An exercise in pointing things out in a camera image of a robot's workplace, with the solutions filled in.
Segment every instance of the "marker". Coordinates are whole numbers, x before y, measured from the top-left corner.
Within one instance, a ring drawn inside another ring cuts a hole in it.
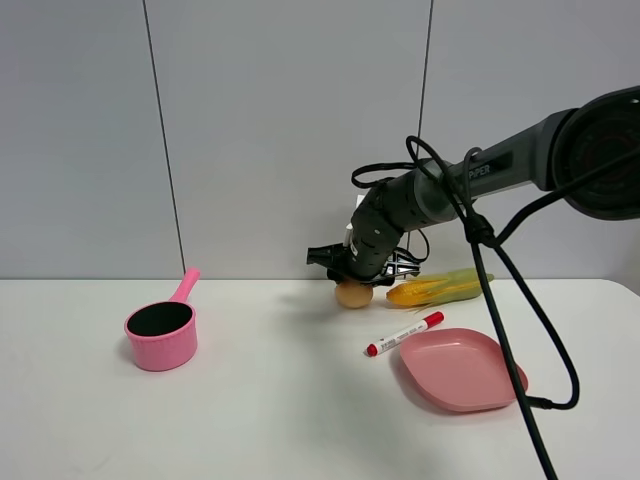
[[[390,348],[395,347],[401,343],[405,338],[413,335],[414,333],[423,332],[431,327],[435,327],[444,320],[442,312],[435,312],[428,317],[423,318],[413,325],[409,325],[407,328],[400,330],[385,338],[381,338],[376,343],[372,343],[367,347],[367,355],[375,357],[380,353],[384,353]]]

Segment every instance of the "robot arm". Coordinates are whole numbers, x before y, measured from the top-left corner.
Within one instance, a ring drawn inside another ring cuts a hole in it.
[[[449,166],[471,198],[526,183],[552,191],[640,145],[640,87],[597,98],[582,108],[554,113],[540,123]],[[327,268],[330,279],[391,285],[399,275],[417,274],[419,262],[397,253],[405,232],[456,218],[434,162],[373,187],[353,214],[351,239],[310,248],[307,263]],[[469,182],[465,184],[465,175]],[[640,216],[640,163],[628,162],[570,195],[586,215],[622,220]]]

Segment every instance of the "pink saucepan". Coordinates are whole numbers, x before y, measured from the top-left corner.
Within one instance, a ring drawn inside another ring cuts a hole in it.
[[[198,278],[200,271],[189,268],[169,301],[147,305],[127,319],[124,331],[138,367],[153,372],[171,370],[196,353],[196,311],[186,302]]]

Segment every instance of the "pink pot handle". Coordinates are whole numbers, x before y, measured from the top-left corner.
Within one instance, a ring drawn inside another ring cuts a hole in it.
[[[180,282],[180,285],[176,290],[176,293],[174,293],[171,296],[169,301],[186,303],[187,297],[189,297],[189,292],[191,292],[191,289],[196,284],[199,278],[200,278],[200,270],[193,267],[188,268],[187,272],[184,275],[184,278],[182,279],[182,282]]]

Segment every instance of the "red marker cap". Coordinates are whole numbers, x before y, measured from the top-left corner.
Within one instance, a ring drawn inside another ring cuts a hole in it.
[[[432,313],[431,315],[424,317],[424,321],[427,322],[427,328],[435,327],[436,325],[441,323],[442,320],[444,320],[444,315],[442,314],[442,312]]]
[[[373,343],[367,347],[367,355],[369,355],[370,357],[375,357],[377,354],[378,349]]]

